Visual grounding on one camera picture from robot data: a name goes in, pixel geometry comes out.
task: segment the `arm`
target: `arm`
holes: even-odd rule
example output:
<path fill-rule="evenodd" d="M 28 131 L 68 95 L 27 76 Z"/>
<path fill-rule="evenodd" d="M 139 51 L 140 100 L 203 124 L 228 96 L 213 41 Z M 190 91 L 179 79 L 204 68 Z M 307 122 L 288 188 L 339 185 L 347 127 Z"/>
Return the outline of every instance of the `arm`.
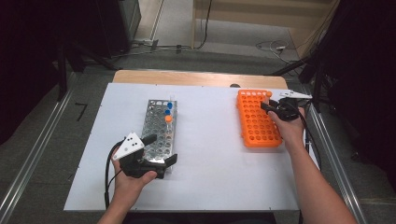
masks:
<path fill-rule="evenodd" d="M 116 174 L 120 170 L 120 162 L 112 162 Z M 128 211 L 136 203 L 143 187 L 145 187 L 151 180 L 155 179 L 156 176 L 157 173 L 153 171 L 145 173 L 140 178 L 133 178 L 125 175 L 124 172 L 120 172 L 116 176 L 113 199 L 98 224 L 122 223 Z"/>
<path fill-rule="evenodd" d="M 290 154 L 297 194 L 306 223 L 357 223 L 345 203 L 327 183 L 304 148 L 304 126 L 300 119 L 283 121 L 272 111 L 270 118 L 278 127 Z"/>

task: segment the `black cable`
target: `black cable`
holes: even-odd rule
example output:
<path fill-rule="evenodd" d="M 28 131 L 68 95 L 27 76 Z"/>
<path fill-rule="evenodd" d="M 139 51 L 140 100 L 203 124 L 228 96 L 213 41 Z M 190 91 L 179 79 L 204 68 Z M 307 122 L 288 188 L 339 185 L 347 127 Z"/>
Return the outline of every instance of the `black cable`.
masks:
<path fill-rule="evenodd" d="M 122 170 L 119 170 L 114 176 L 113 178 L 110 179 L 110 182 L 108 182 L 107 188 L 110 188 L 111 182 L 117 177 L 117 175 L 119 175 L 121 173 Z"/>
<path fill-rule="evenodd" d="M 335 5 L 337 5 L 337 4 L 332 5 L 332 8 L 330 9 L 329 13 L 327 14 L 326 19 L 325 19 L 324 22 L 319 26 L 319 28 L 318 28 L 311 36 L 309 36 L 309 38 L 306 39 L 305 42 L 304 42 L 303 44 L 299 45 L 299 46 L 298 46 L 297 48 L 295 48 L 295 49 L 298 49 L 299 47 L 301 47 L 301 46 L 307 44 L 308 41 L 310 41 L 316 34 L 318 34 L 318 32 L 324 27 L 324 25 L 326 24 L 326 22 L 329 21 L 329 18 L 330 18 L 330 16 L 332 15 L 332 13 L 333 13 L 333 11 L 334 11 L 334 9 L 335 9 Z M 323 33 L 323 31 L 320 32 L 320 35 L 319 35 L 319 37 L 318 37 L 318 42 L 319 42 L 319 39 L 320 39 L 322 33 Z"/>
<path fill-rule="evenodd" d="M 280 45 L 280 44 L 278 43 L 279 41 L 285 42 L 286 45 Z M 262 49 L 262 44 L 263 44 L 263 43 L 270 43 L 270 49 Z M 309 64 L 309 63 L 307 63 L 307 62 L 305 62 L 304 59 L 300 59 L 300 60 L 297 60 L 297 61 L 295 61 L 295 60 L 291 60 L 291 61 L 284 60 L 283 58 L 280 57 L 280 54 L 283 52 L 284 49 L 282 49 L 282 50 L 276 49 L 276 50 L 278 50 L 278 53 L 276 53 L 276 52 L 272 49 L 272 47 L 271 47 L 271 45 L 272 45 L 273 43 L 278 44 L 279 46 L 284 46 L 284 47 L 285 47 L 284 49 L 288 49 L 287 46 L 289 45 L 289 42 L 288 42 L 288 41 L 285 41 L 285 40 L 262 41 L 262 42 L 256 44 L 256 49 L 259 49 L 259 50 L 262 50 L 262 51 L 271 51 L 279 60 L 281 60 L 282 62 L 285 62 L 285 63 L 286 63 L 286 64 L 285 64 L 285 67 L 282 68 L 282 69 L 285 69 L 286 67 L 290 66 L 290 64 L 299 65 L 299 66 L 295 66 L 294 68 L 291 68 L 289 71 L 285 71 L 285 72 L 282 73 L 281 75 L 287 73 L 287 74 L 289 74 L 289 76 L 295 77 L 294 75 L 292 75 L 292 74 L 290 73 L 290 71 L 293 70 L 293 71 L 296 73 L 296 75 L 299 76 L 300 74 L 295 70 L 296 68 L 301 68 L 301 69 L 303 69 L 302 67 L 305 66 L 305 65 L 313 66 L 313 65 L 311 65 L 311 64 Z"/>
<path fill-rule="evenodd" d="M 105 205 L 106 205 L 106 209 L 108 208 L 108 206 L 110 205 L 110 199 L 108 196 L 108 188 L 110 186 L 110 183 L 108 183 L 108 169 L 109 169 L 109 165 L 110 165 L 110 161 L 111 161 L 111 156 L 113 155 L 114 151 L 116 150 L 117 147 L 119 147 L 120 145 L 122 145 L 124 140 L 119 141 L 116 145 L 114 145 L 113 148 L 111 148 L 110 152 L 108 153 L 107 156 L 107 161 L 106 161 L 106 171 L 105 171 Z"/>
<path fill-rule="evenodd" d="M 206 39 L 207 39 L 207 25 L 209 24 L 209 16 L 210 16 L 210 10 L 212 8 L 212 1 L 210 0 L 209 2 L 209 8 L 207 9 L 207 14 L 206 14 L 206 20 L 205 20 L 205 36 L 204 36 L 204 40 L 201 42 L 201 45 L 198 48 L 192 48 L 190 46 L 184 46 L 184 45 L 175 45 L 175 46 L 157 46 L 158 48 L 166 48 L 166 49 L 201 49 L 204 44 L 206 43 Z"/>
<path fill-rule="evenodd" d="M 309 144 L 308 144 L 308 146 L 307 146 L 307 142 L 309 143 L 309 137 L 311 138 L 310 140 L 311 140 L 311 142 L 314 144 L 314 148 L 315 148 L 315 150 L 316 150 L 316 152 L 317 152 L 317 162 L 318 162 L 318 168 L 319 168 L 319 170 L 321 171 L 321 156 L 320 156 L 320 152 L 319 152 L 319 150 L 318 150 L 318 145 L 317 145 L 317 143 L 315 142 L 315 138 L 314 138 L 314 135 L 311 133 L 311 131 L 309 131 L 309 129 L 308 129 L 308 124 L 306 123 L 306 119 L 305 119 L 305 117 L 303 116 L 303 114 L 300 112 L 300 110 L 298 109 L 298 108 L 296 108 L 294 105 L 292 105 L 292 104 L 290 104 L 290 103 L 288 103 L 288 102 L 285 102 L 285 104 L 287 104 L 287 105 L 289 105 L 289 106 L 291 106 L 291 108 L 293 108 L 295 111 L 296 111 L 296 113 L 298 113 L 299 114 L 299 117 L 300 117 L 300 119 L 301 119 L 301 121 L 302 121 L 302 123 L 303 123 L 303 125 L 304 125 L 304 127 L 305 127 L 305 148 L 306 148 L 306 150 L 308 151 L 308 153 L 309 153 Z M 305 106 L 308 106 L 308 109 L 309 109 L 309 106 L 311 105 L 311 101 L 308 101 L 306 104 L 305 104 Z"/>
<path fill-rule="evenodd" d="M 304 217 L 301 209 L 300 209 L 300 215 L 298 216 L 298 224 L 304 224 Z"/>

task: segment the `white table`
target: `white table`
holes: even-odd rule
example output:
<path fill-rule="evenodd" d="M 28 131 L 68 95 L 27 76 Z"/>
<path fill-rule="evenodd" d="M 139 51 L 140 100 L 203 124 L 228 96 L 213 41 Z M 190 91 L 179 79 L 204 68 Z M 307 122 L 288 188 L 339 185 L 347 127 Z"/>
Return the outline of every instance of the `white table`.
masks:
<path fill-rule="evenodd" d="M 178 161 L 171 174 L 143 189 L 133 210 L 298 210 L 290 157 L 284 146 L 259 151 L 244 147 L 235 106 L 238 90 L 110 83 L 64 210 L 105 210 L 109 150 L 131 130 L 141 134 L 149 99 L 166 100 L 171 94 L 178 104 L 174 145 Z M 271 91 L 276 100 L 285 90 Z"/>

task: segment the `black cloth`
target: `black cloth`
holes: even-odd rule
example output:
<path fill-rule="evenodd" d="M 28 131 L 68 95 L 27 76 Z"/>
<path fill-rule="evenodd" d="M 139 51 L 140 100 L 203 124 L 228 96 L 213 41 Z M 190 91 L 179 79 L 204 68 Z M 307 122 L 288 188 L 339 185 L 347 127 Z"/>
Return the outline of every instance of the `black cloth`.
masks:
<path fill-rule="evenodd" d="M 276 224 L 273 213 L 129 213 L 123 224 Z"/>
<path fill-rule="evenodd" d="M 56 48 L 50 44 L 50 38 L 43 37 L 49 36 L 48 27 L 22 10 L 28 8 L 22 4 L 24 1 L 18 1 L 22 6 L 15 6 L 15 2 L 0 3 L 0 145 L 57 84 L 59 77 L 52 64 Z"/>

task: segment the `cable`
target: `cable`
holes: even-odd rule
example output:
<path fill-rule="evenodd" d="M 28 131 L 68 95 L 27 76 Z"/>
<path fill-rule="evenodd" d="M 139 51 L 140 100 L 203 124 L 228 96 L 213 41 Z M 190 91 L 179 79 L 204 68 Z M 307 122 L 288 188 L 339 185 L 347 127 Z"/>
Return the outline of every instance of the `cable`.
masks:
<path fill-rule="evenodd" d="M 205 37 L 204 40 L 202 41 L 201 45 L 198 48 L 192 48 L 190 46 L 183 46 L 183 45 L 175 45 L 175 46 L 157 46 L 158 49 L 155 50 L 151 50 L 151 51 L 143 51 L 143 52 L 137 52 L 137 53 L 128 53 L 128 54 L 123 54 L 123 55 L 119 55 L 118 57 L 123 57 L 123 56 L 129 56 L 129 55 L 140 55 L 140 54 L 147 54 L 147 53 L 155 53 L 155 52 L 160 52 L 160 51 L 164 51 L 164 50 L 198 50 L 201 49 L 207 39 L 207 25 L 209 23 L 209 15 L 210 15 L 210 10 L 212 8 L 212 1 L 210 0 L 209 2 L 209 8 L 207 10 L 207 14 L 206 14 L 206 22 L 205 22 Z M 146 45 L 146 44 L 141 44 L 139 43 L 138 46 L 145 46 L 145 47 L 152 47 L 151 45 Z"/>
<path fill-rule="evenodd" d="M 110 205 L 110 199 L 109 199 L 109 196 L 108 196 L 108 188 L 110 186 L 111 181 L 120 173 L 120 172 L 118 172 L 116 175 L 114 175 L 114 177 L 111 179 L 110 183 L 108 183 L 109 164 L 110 164 L 110 161 L 111 161 L 111 156 L 113 155 L 114 151 L 116 150 L 117 147 L 122 145 L 123 141 L 124 140 L 119 141 L 116 145 L 114 145 L 114 147 L 111 148 L 111 150 L 110 150 L 110 152 L 108 153 L 108 156 L 107 156 L 106 171 L 105 171 L 105 205 L 106 205 L 106 209 Z"/>
<path fill-rule="evenodd" d="M 269 49 L 262 49 L 261 44 L 263 44 L 263 43 L 270 43 Z M 280 47 L 284 47 L 284 48 L 281 49 L 281 50 L 274 49 L 273 48 L 274 44 L 279 44 Z M 262 50 L 262 51 L 271 51 L 279 60 L 281 60 L 282 62 L 286 63 L 285 67 L 288 66 L 288 64 L 296 63 L 296 62 L 302 62 L 303 65 L 301 65 L 301 66 L 304 66 L 304 65 L 312 66 L 312 65 L 306 63 L 303 59 L 297 60 L 297 61 L 287 61 L 287 60 L 283 59 L 282 57 L 280 57 L 280 54 L 283 52 L 283 50 L 287 49 L 288 45 L 289 45 L 289 42 L 286 41 L 286 40 L 272 40 L 272 41 L 262 41 L 260 43 L 257 43 L 256 44 L 256 48 L 259 49 L 259 50 Z M 292 70 L 296 73 L 297 76 L 300 75 L 295 69 L 292 69 Z M 292 75 L 290 72 L 288 72 L 287 74 L 289 74 L 289 76 L 291 76 L 291 77 L 295 77 L 295 75 Z"/>
<path fill-rule="evenodd" d="M 311 40 L 315 35 L 318 34 L 318 32 L 324 27 L 324 24 L 326 24 L 326 23 L 329 21 L 330 15 L 332 15 L 332 12 L 333 12 L 334 9 L 335 9 L 335 5 L 338 5 L 338 3 L 332 5 L 332 9 L 330 9 L 329 13 L 328 13 L 327 16 L 326 16 L 326 19 L 325 19 L 324 22 L 319 26 L 319 28 L 318 28 L 311 36 L 309 36 L 308 39 L 306 39 L 305 42 L 304 42 L 303 44 L 299 45 L 299 46 L 298 46 L 297 48 L 295 48 L 295 49 L 298 49 L 298 48 L 300 48 L 301 46 L 307 44 L 309 40 Z"/>
<path fill-rule="evenodd" d="M 113 178 L 111 178 L 110 182 L 108 182 L 107 188 L 110 188 L 111 182 L 117 177 L 117 175 L 119 175 L 121 173 L 122 170 L 119 170 L 114 176 Z"/>
<path fill-rule="evenodd" d="M 204 8 L 204 1 L 201 1 L 201 8 Z M 203 17 L 204 17 L 204 11 L 201 10 L 201 15 L 200 15 L 200 34 L 201 34 L 201 39 L 205 38 L 205 33 L 203 32 L 203 25 L 202 25 L 202 21 L 203 21 Z"/>
<path fill-rule="evenodd" d="M 300 110 L 299 110 L 298 108 L 296 108 L 294 105 L 292 105 L 292 104 L 290 104 L 290 103 L 288 103 L 288 102 L 285 102 L 285 104 L 291 106 L 291 108 L 293 108 L 293 109 L 299 114 L 299 117 L 300 117 L 300 119 L 301 119 L 301 121 L 302 121 L 302 123 L 303 123 L 303 125 L 304 125 L 304 127 L 305 127 L 305 148 L 306 148 L 306 150 L 307 150 L 308 153 L 309 153 L 309 145 L 307 146 L 306 144 L 307 144 L 307 143 L 309 144 L 309 140 L 311 140 L 312 143 L 314 144 L 315 150 L 316 150 L 317 155 L 318 155 L 318 156 L 317 156 L 318 168 L 319 168 L 319 170 L 321 171 L 321 156 L 320 156 L 320 152 L 319 152 L 319 150 L 318 150 L 318 145 L 317 145 L 317 143 L 315 142 L 314 135 L 313 135 L 313 134 L 309 131 L 309 129 L 308 129 L 308 124 L 307 124 L 307 122 L 306 122 L 305 117 L 304 117 L 303 114 L 300 112 Z M 311 101 L 310 101 L 310 100 L 304 105 L 304 110 L 305 110 L 306 107 L 309 109 L 309 106 L 311 106 Z"/>

